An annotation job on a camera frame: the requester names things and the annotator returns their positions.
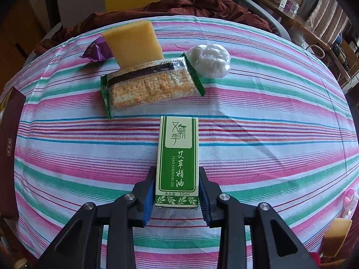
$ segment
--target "clear plastic wrap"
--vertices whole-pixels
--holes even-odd
[[[210,78],[223,78],[230,72],[229,52],[219,44],[200,44],[186,53],[198,74]]]
[[[204,96],[196,72],[189,71],[186,58],[163,59],[121,69],[101,77],[101,92],[108,116],[122,108],[177,99]]]

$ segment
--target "red object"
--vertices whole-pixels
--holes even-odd
[[[218,18],[253,26],[272,33],[266,20],[252,14],[232,0],[161,0],[139,9],[102,14],[93,13],[73,28],[62,29],[51,39],[41,41],[36,46],[35,53],[41,55],[48,49],[67,41],[71,37],[76,37],[87,31],[113,23],[139,18],[172,15]]]
[[[319,266],[320,264],[320,256],[317,252],[309,252],[309,255],[313,258],[315,263]]]

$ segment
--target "green box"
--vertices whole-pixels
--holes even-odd
[[[198,118],[162,116],[155,205],[198,207]]]

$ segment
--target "snack package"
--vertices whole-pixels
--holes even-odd
[[[101,77],[101,93],[109,118],[122,108],[204,96],[205,92],[184,54],[180,58],[139,64]]]
[[[223,78],[230,72],[229,52],[219,44],[200,44],[190,48],[186,56],[198,74]]]
[[[95,39],[90,45],[86,48],[81,58],[89,58],[93,62],[102,62],[109,58],[113,58],[114,55],[107,45],[105,39],[101,36]]]

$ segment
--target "green wrapper edge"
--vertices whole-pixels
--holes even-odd
[[[100,77],[100,86],[101,86],[101,95],[105,102],[105,107],[107,111],[108,118],[112,118],[110,113],[110,105],[108,103],[108,92],[107,92],[107,75]]]
[[[202,83],[200,81],[198,73],[196,72],[195,68],[191,65],[190,61],[186,57],[186,54],[182,53],[181,56],[184,57],[184,60],[186,61],[186,64],[187,64],[188,72],[190,73],[190,75],[192,77],[192,80],[193,80],[194,84],[197,87],[198,92],[203,97],[206,94],[206,90],[204,89],[204,87],[203,87],[203,85],[202,85]]]

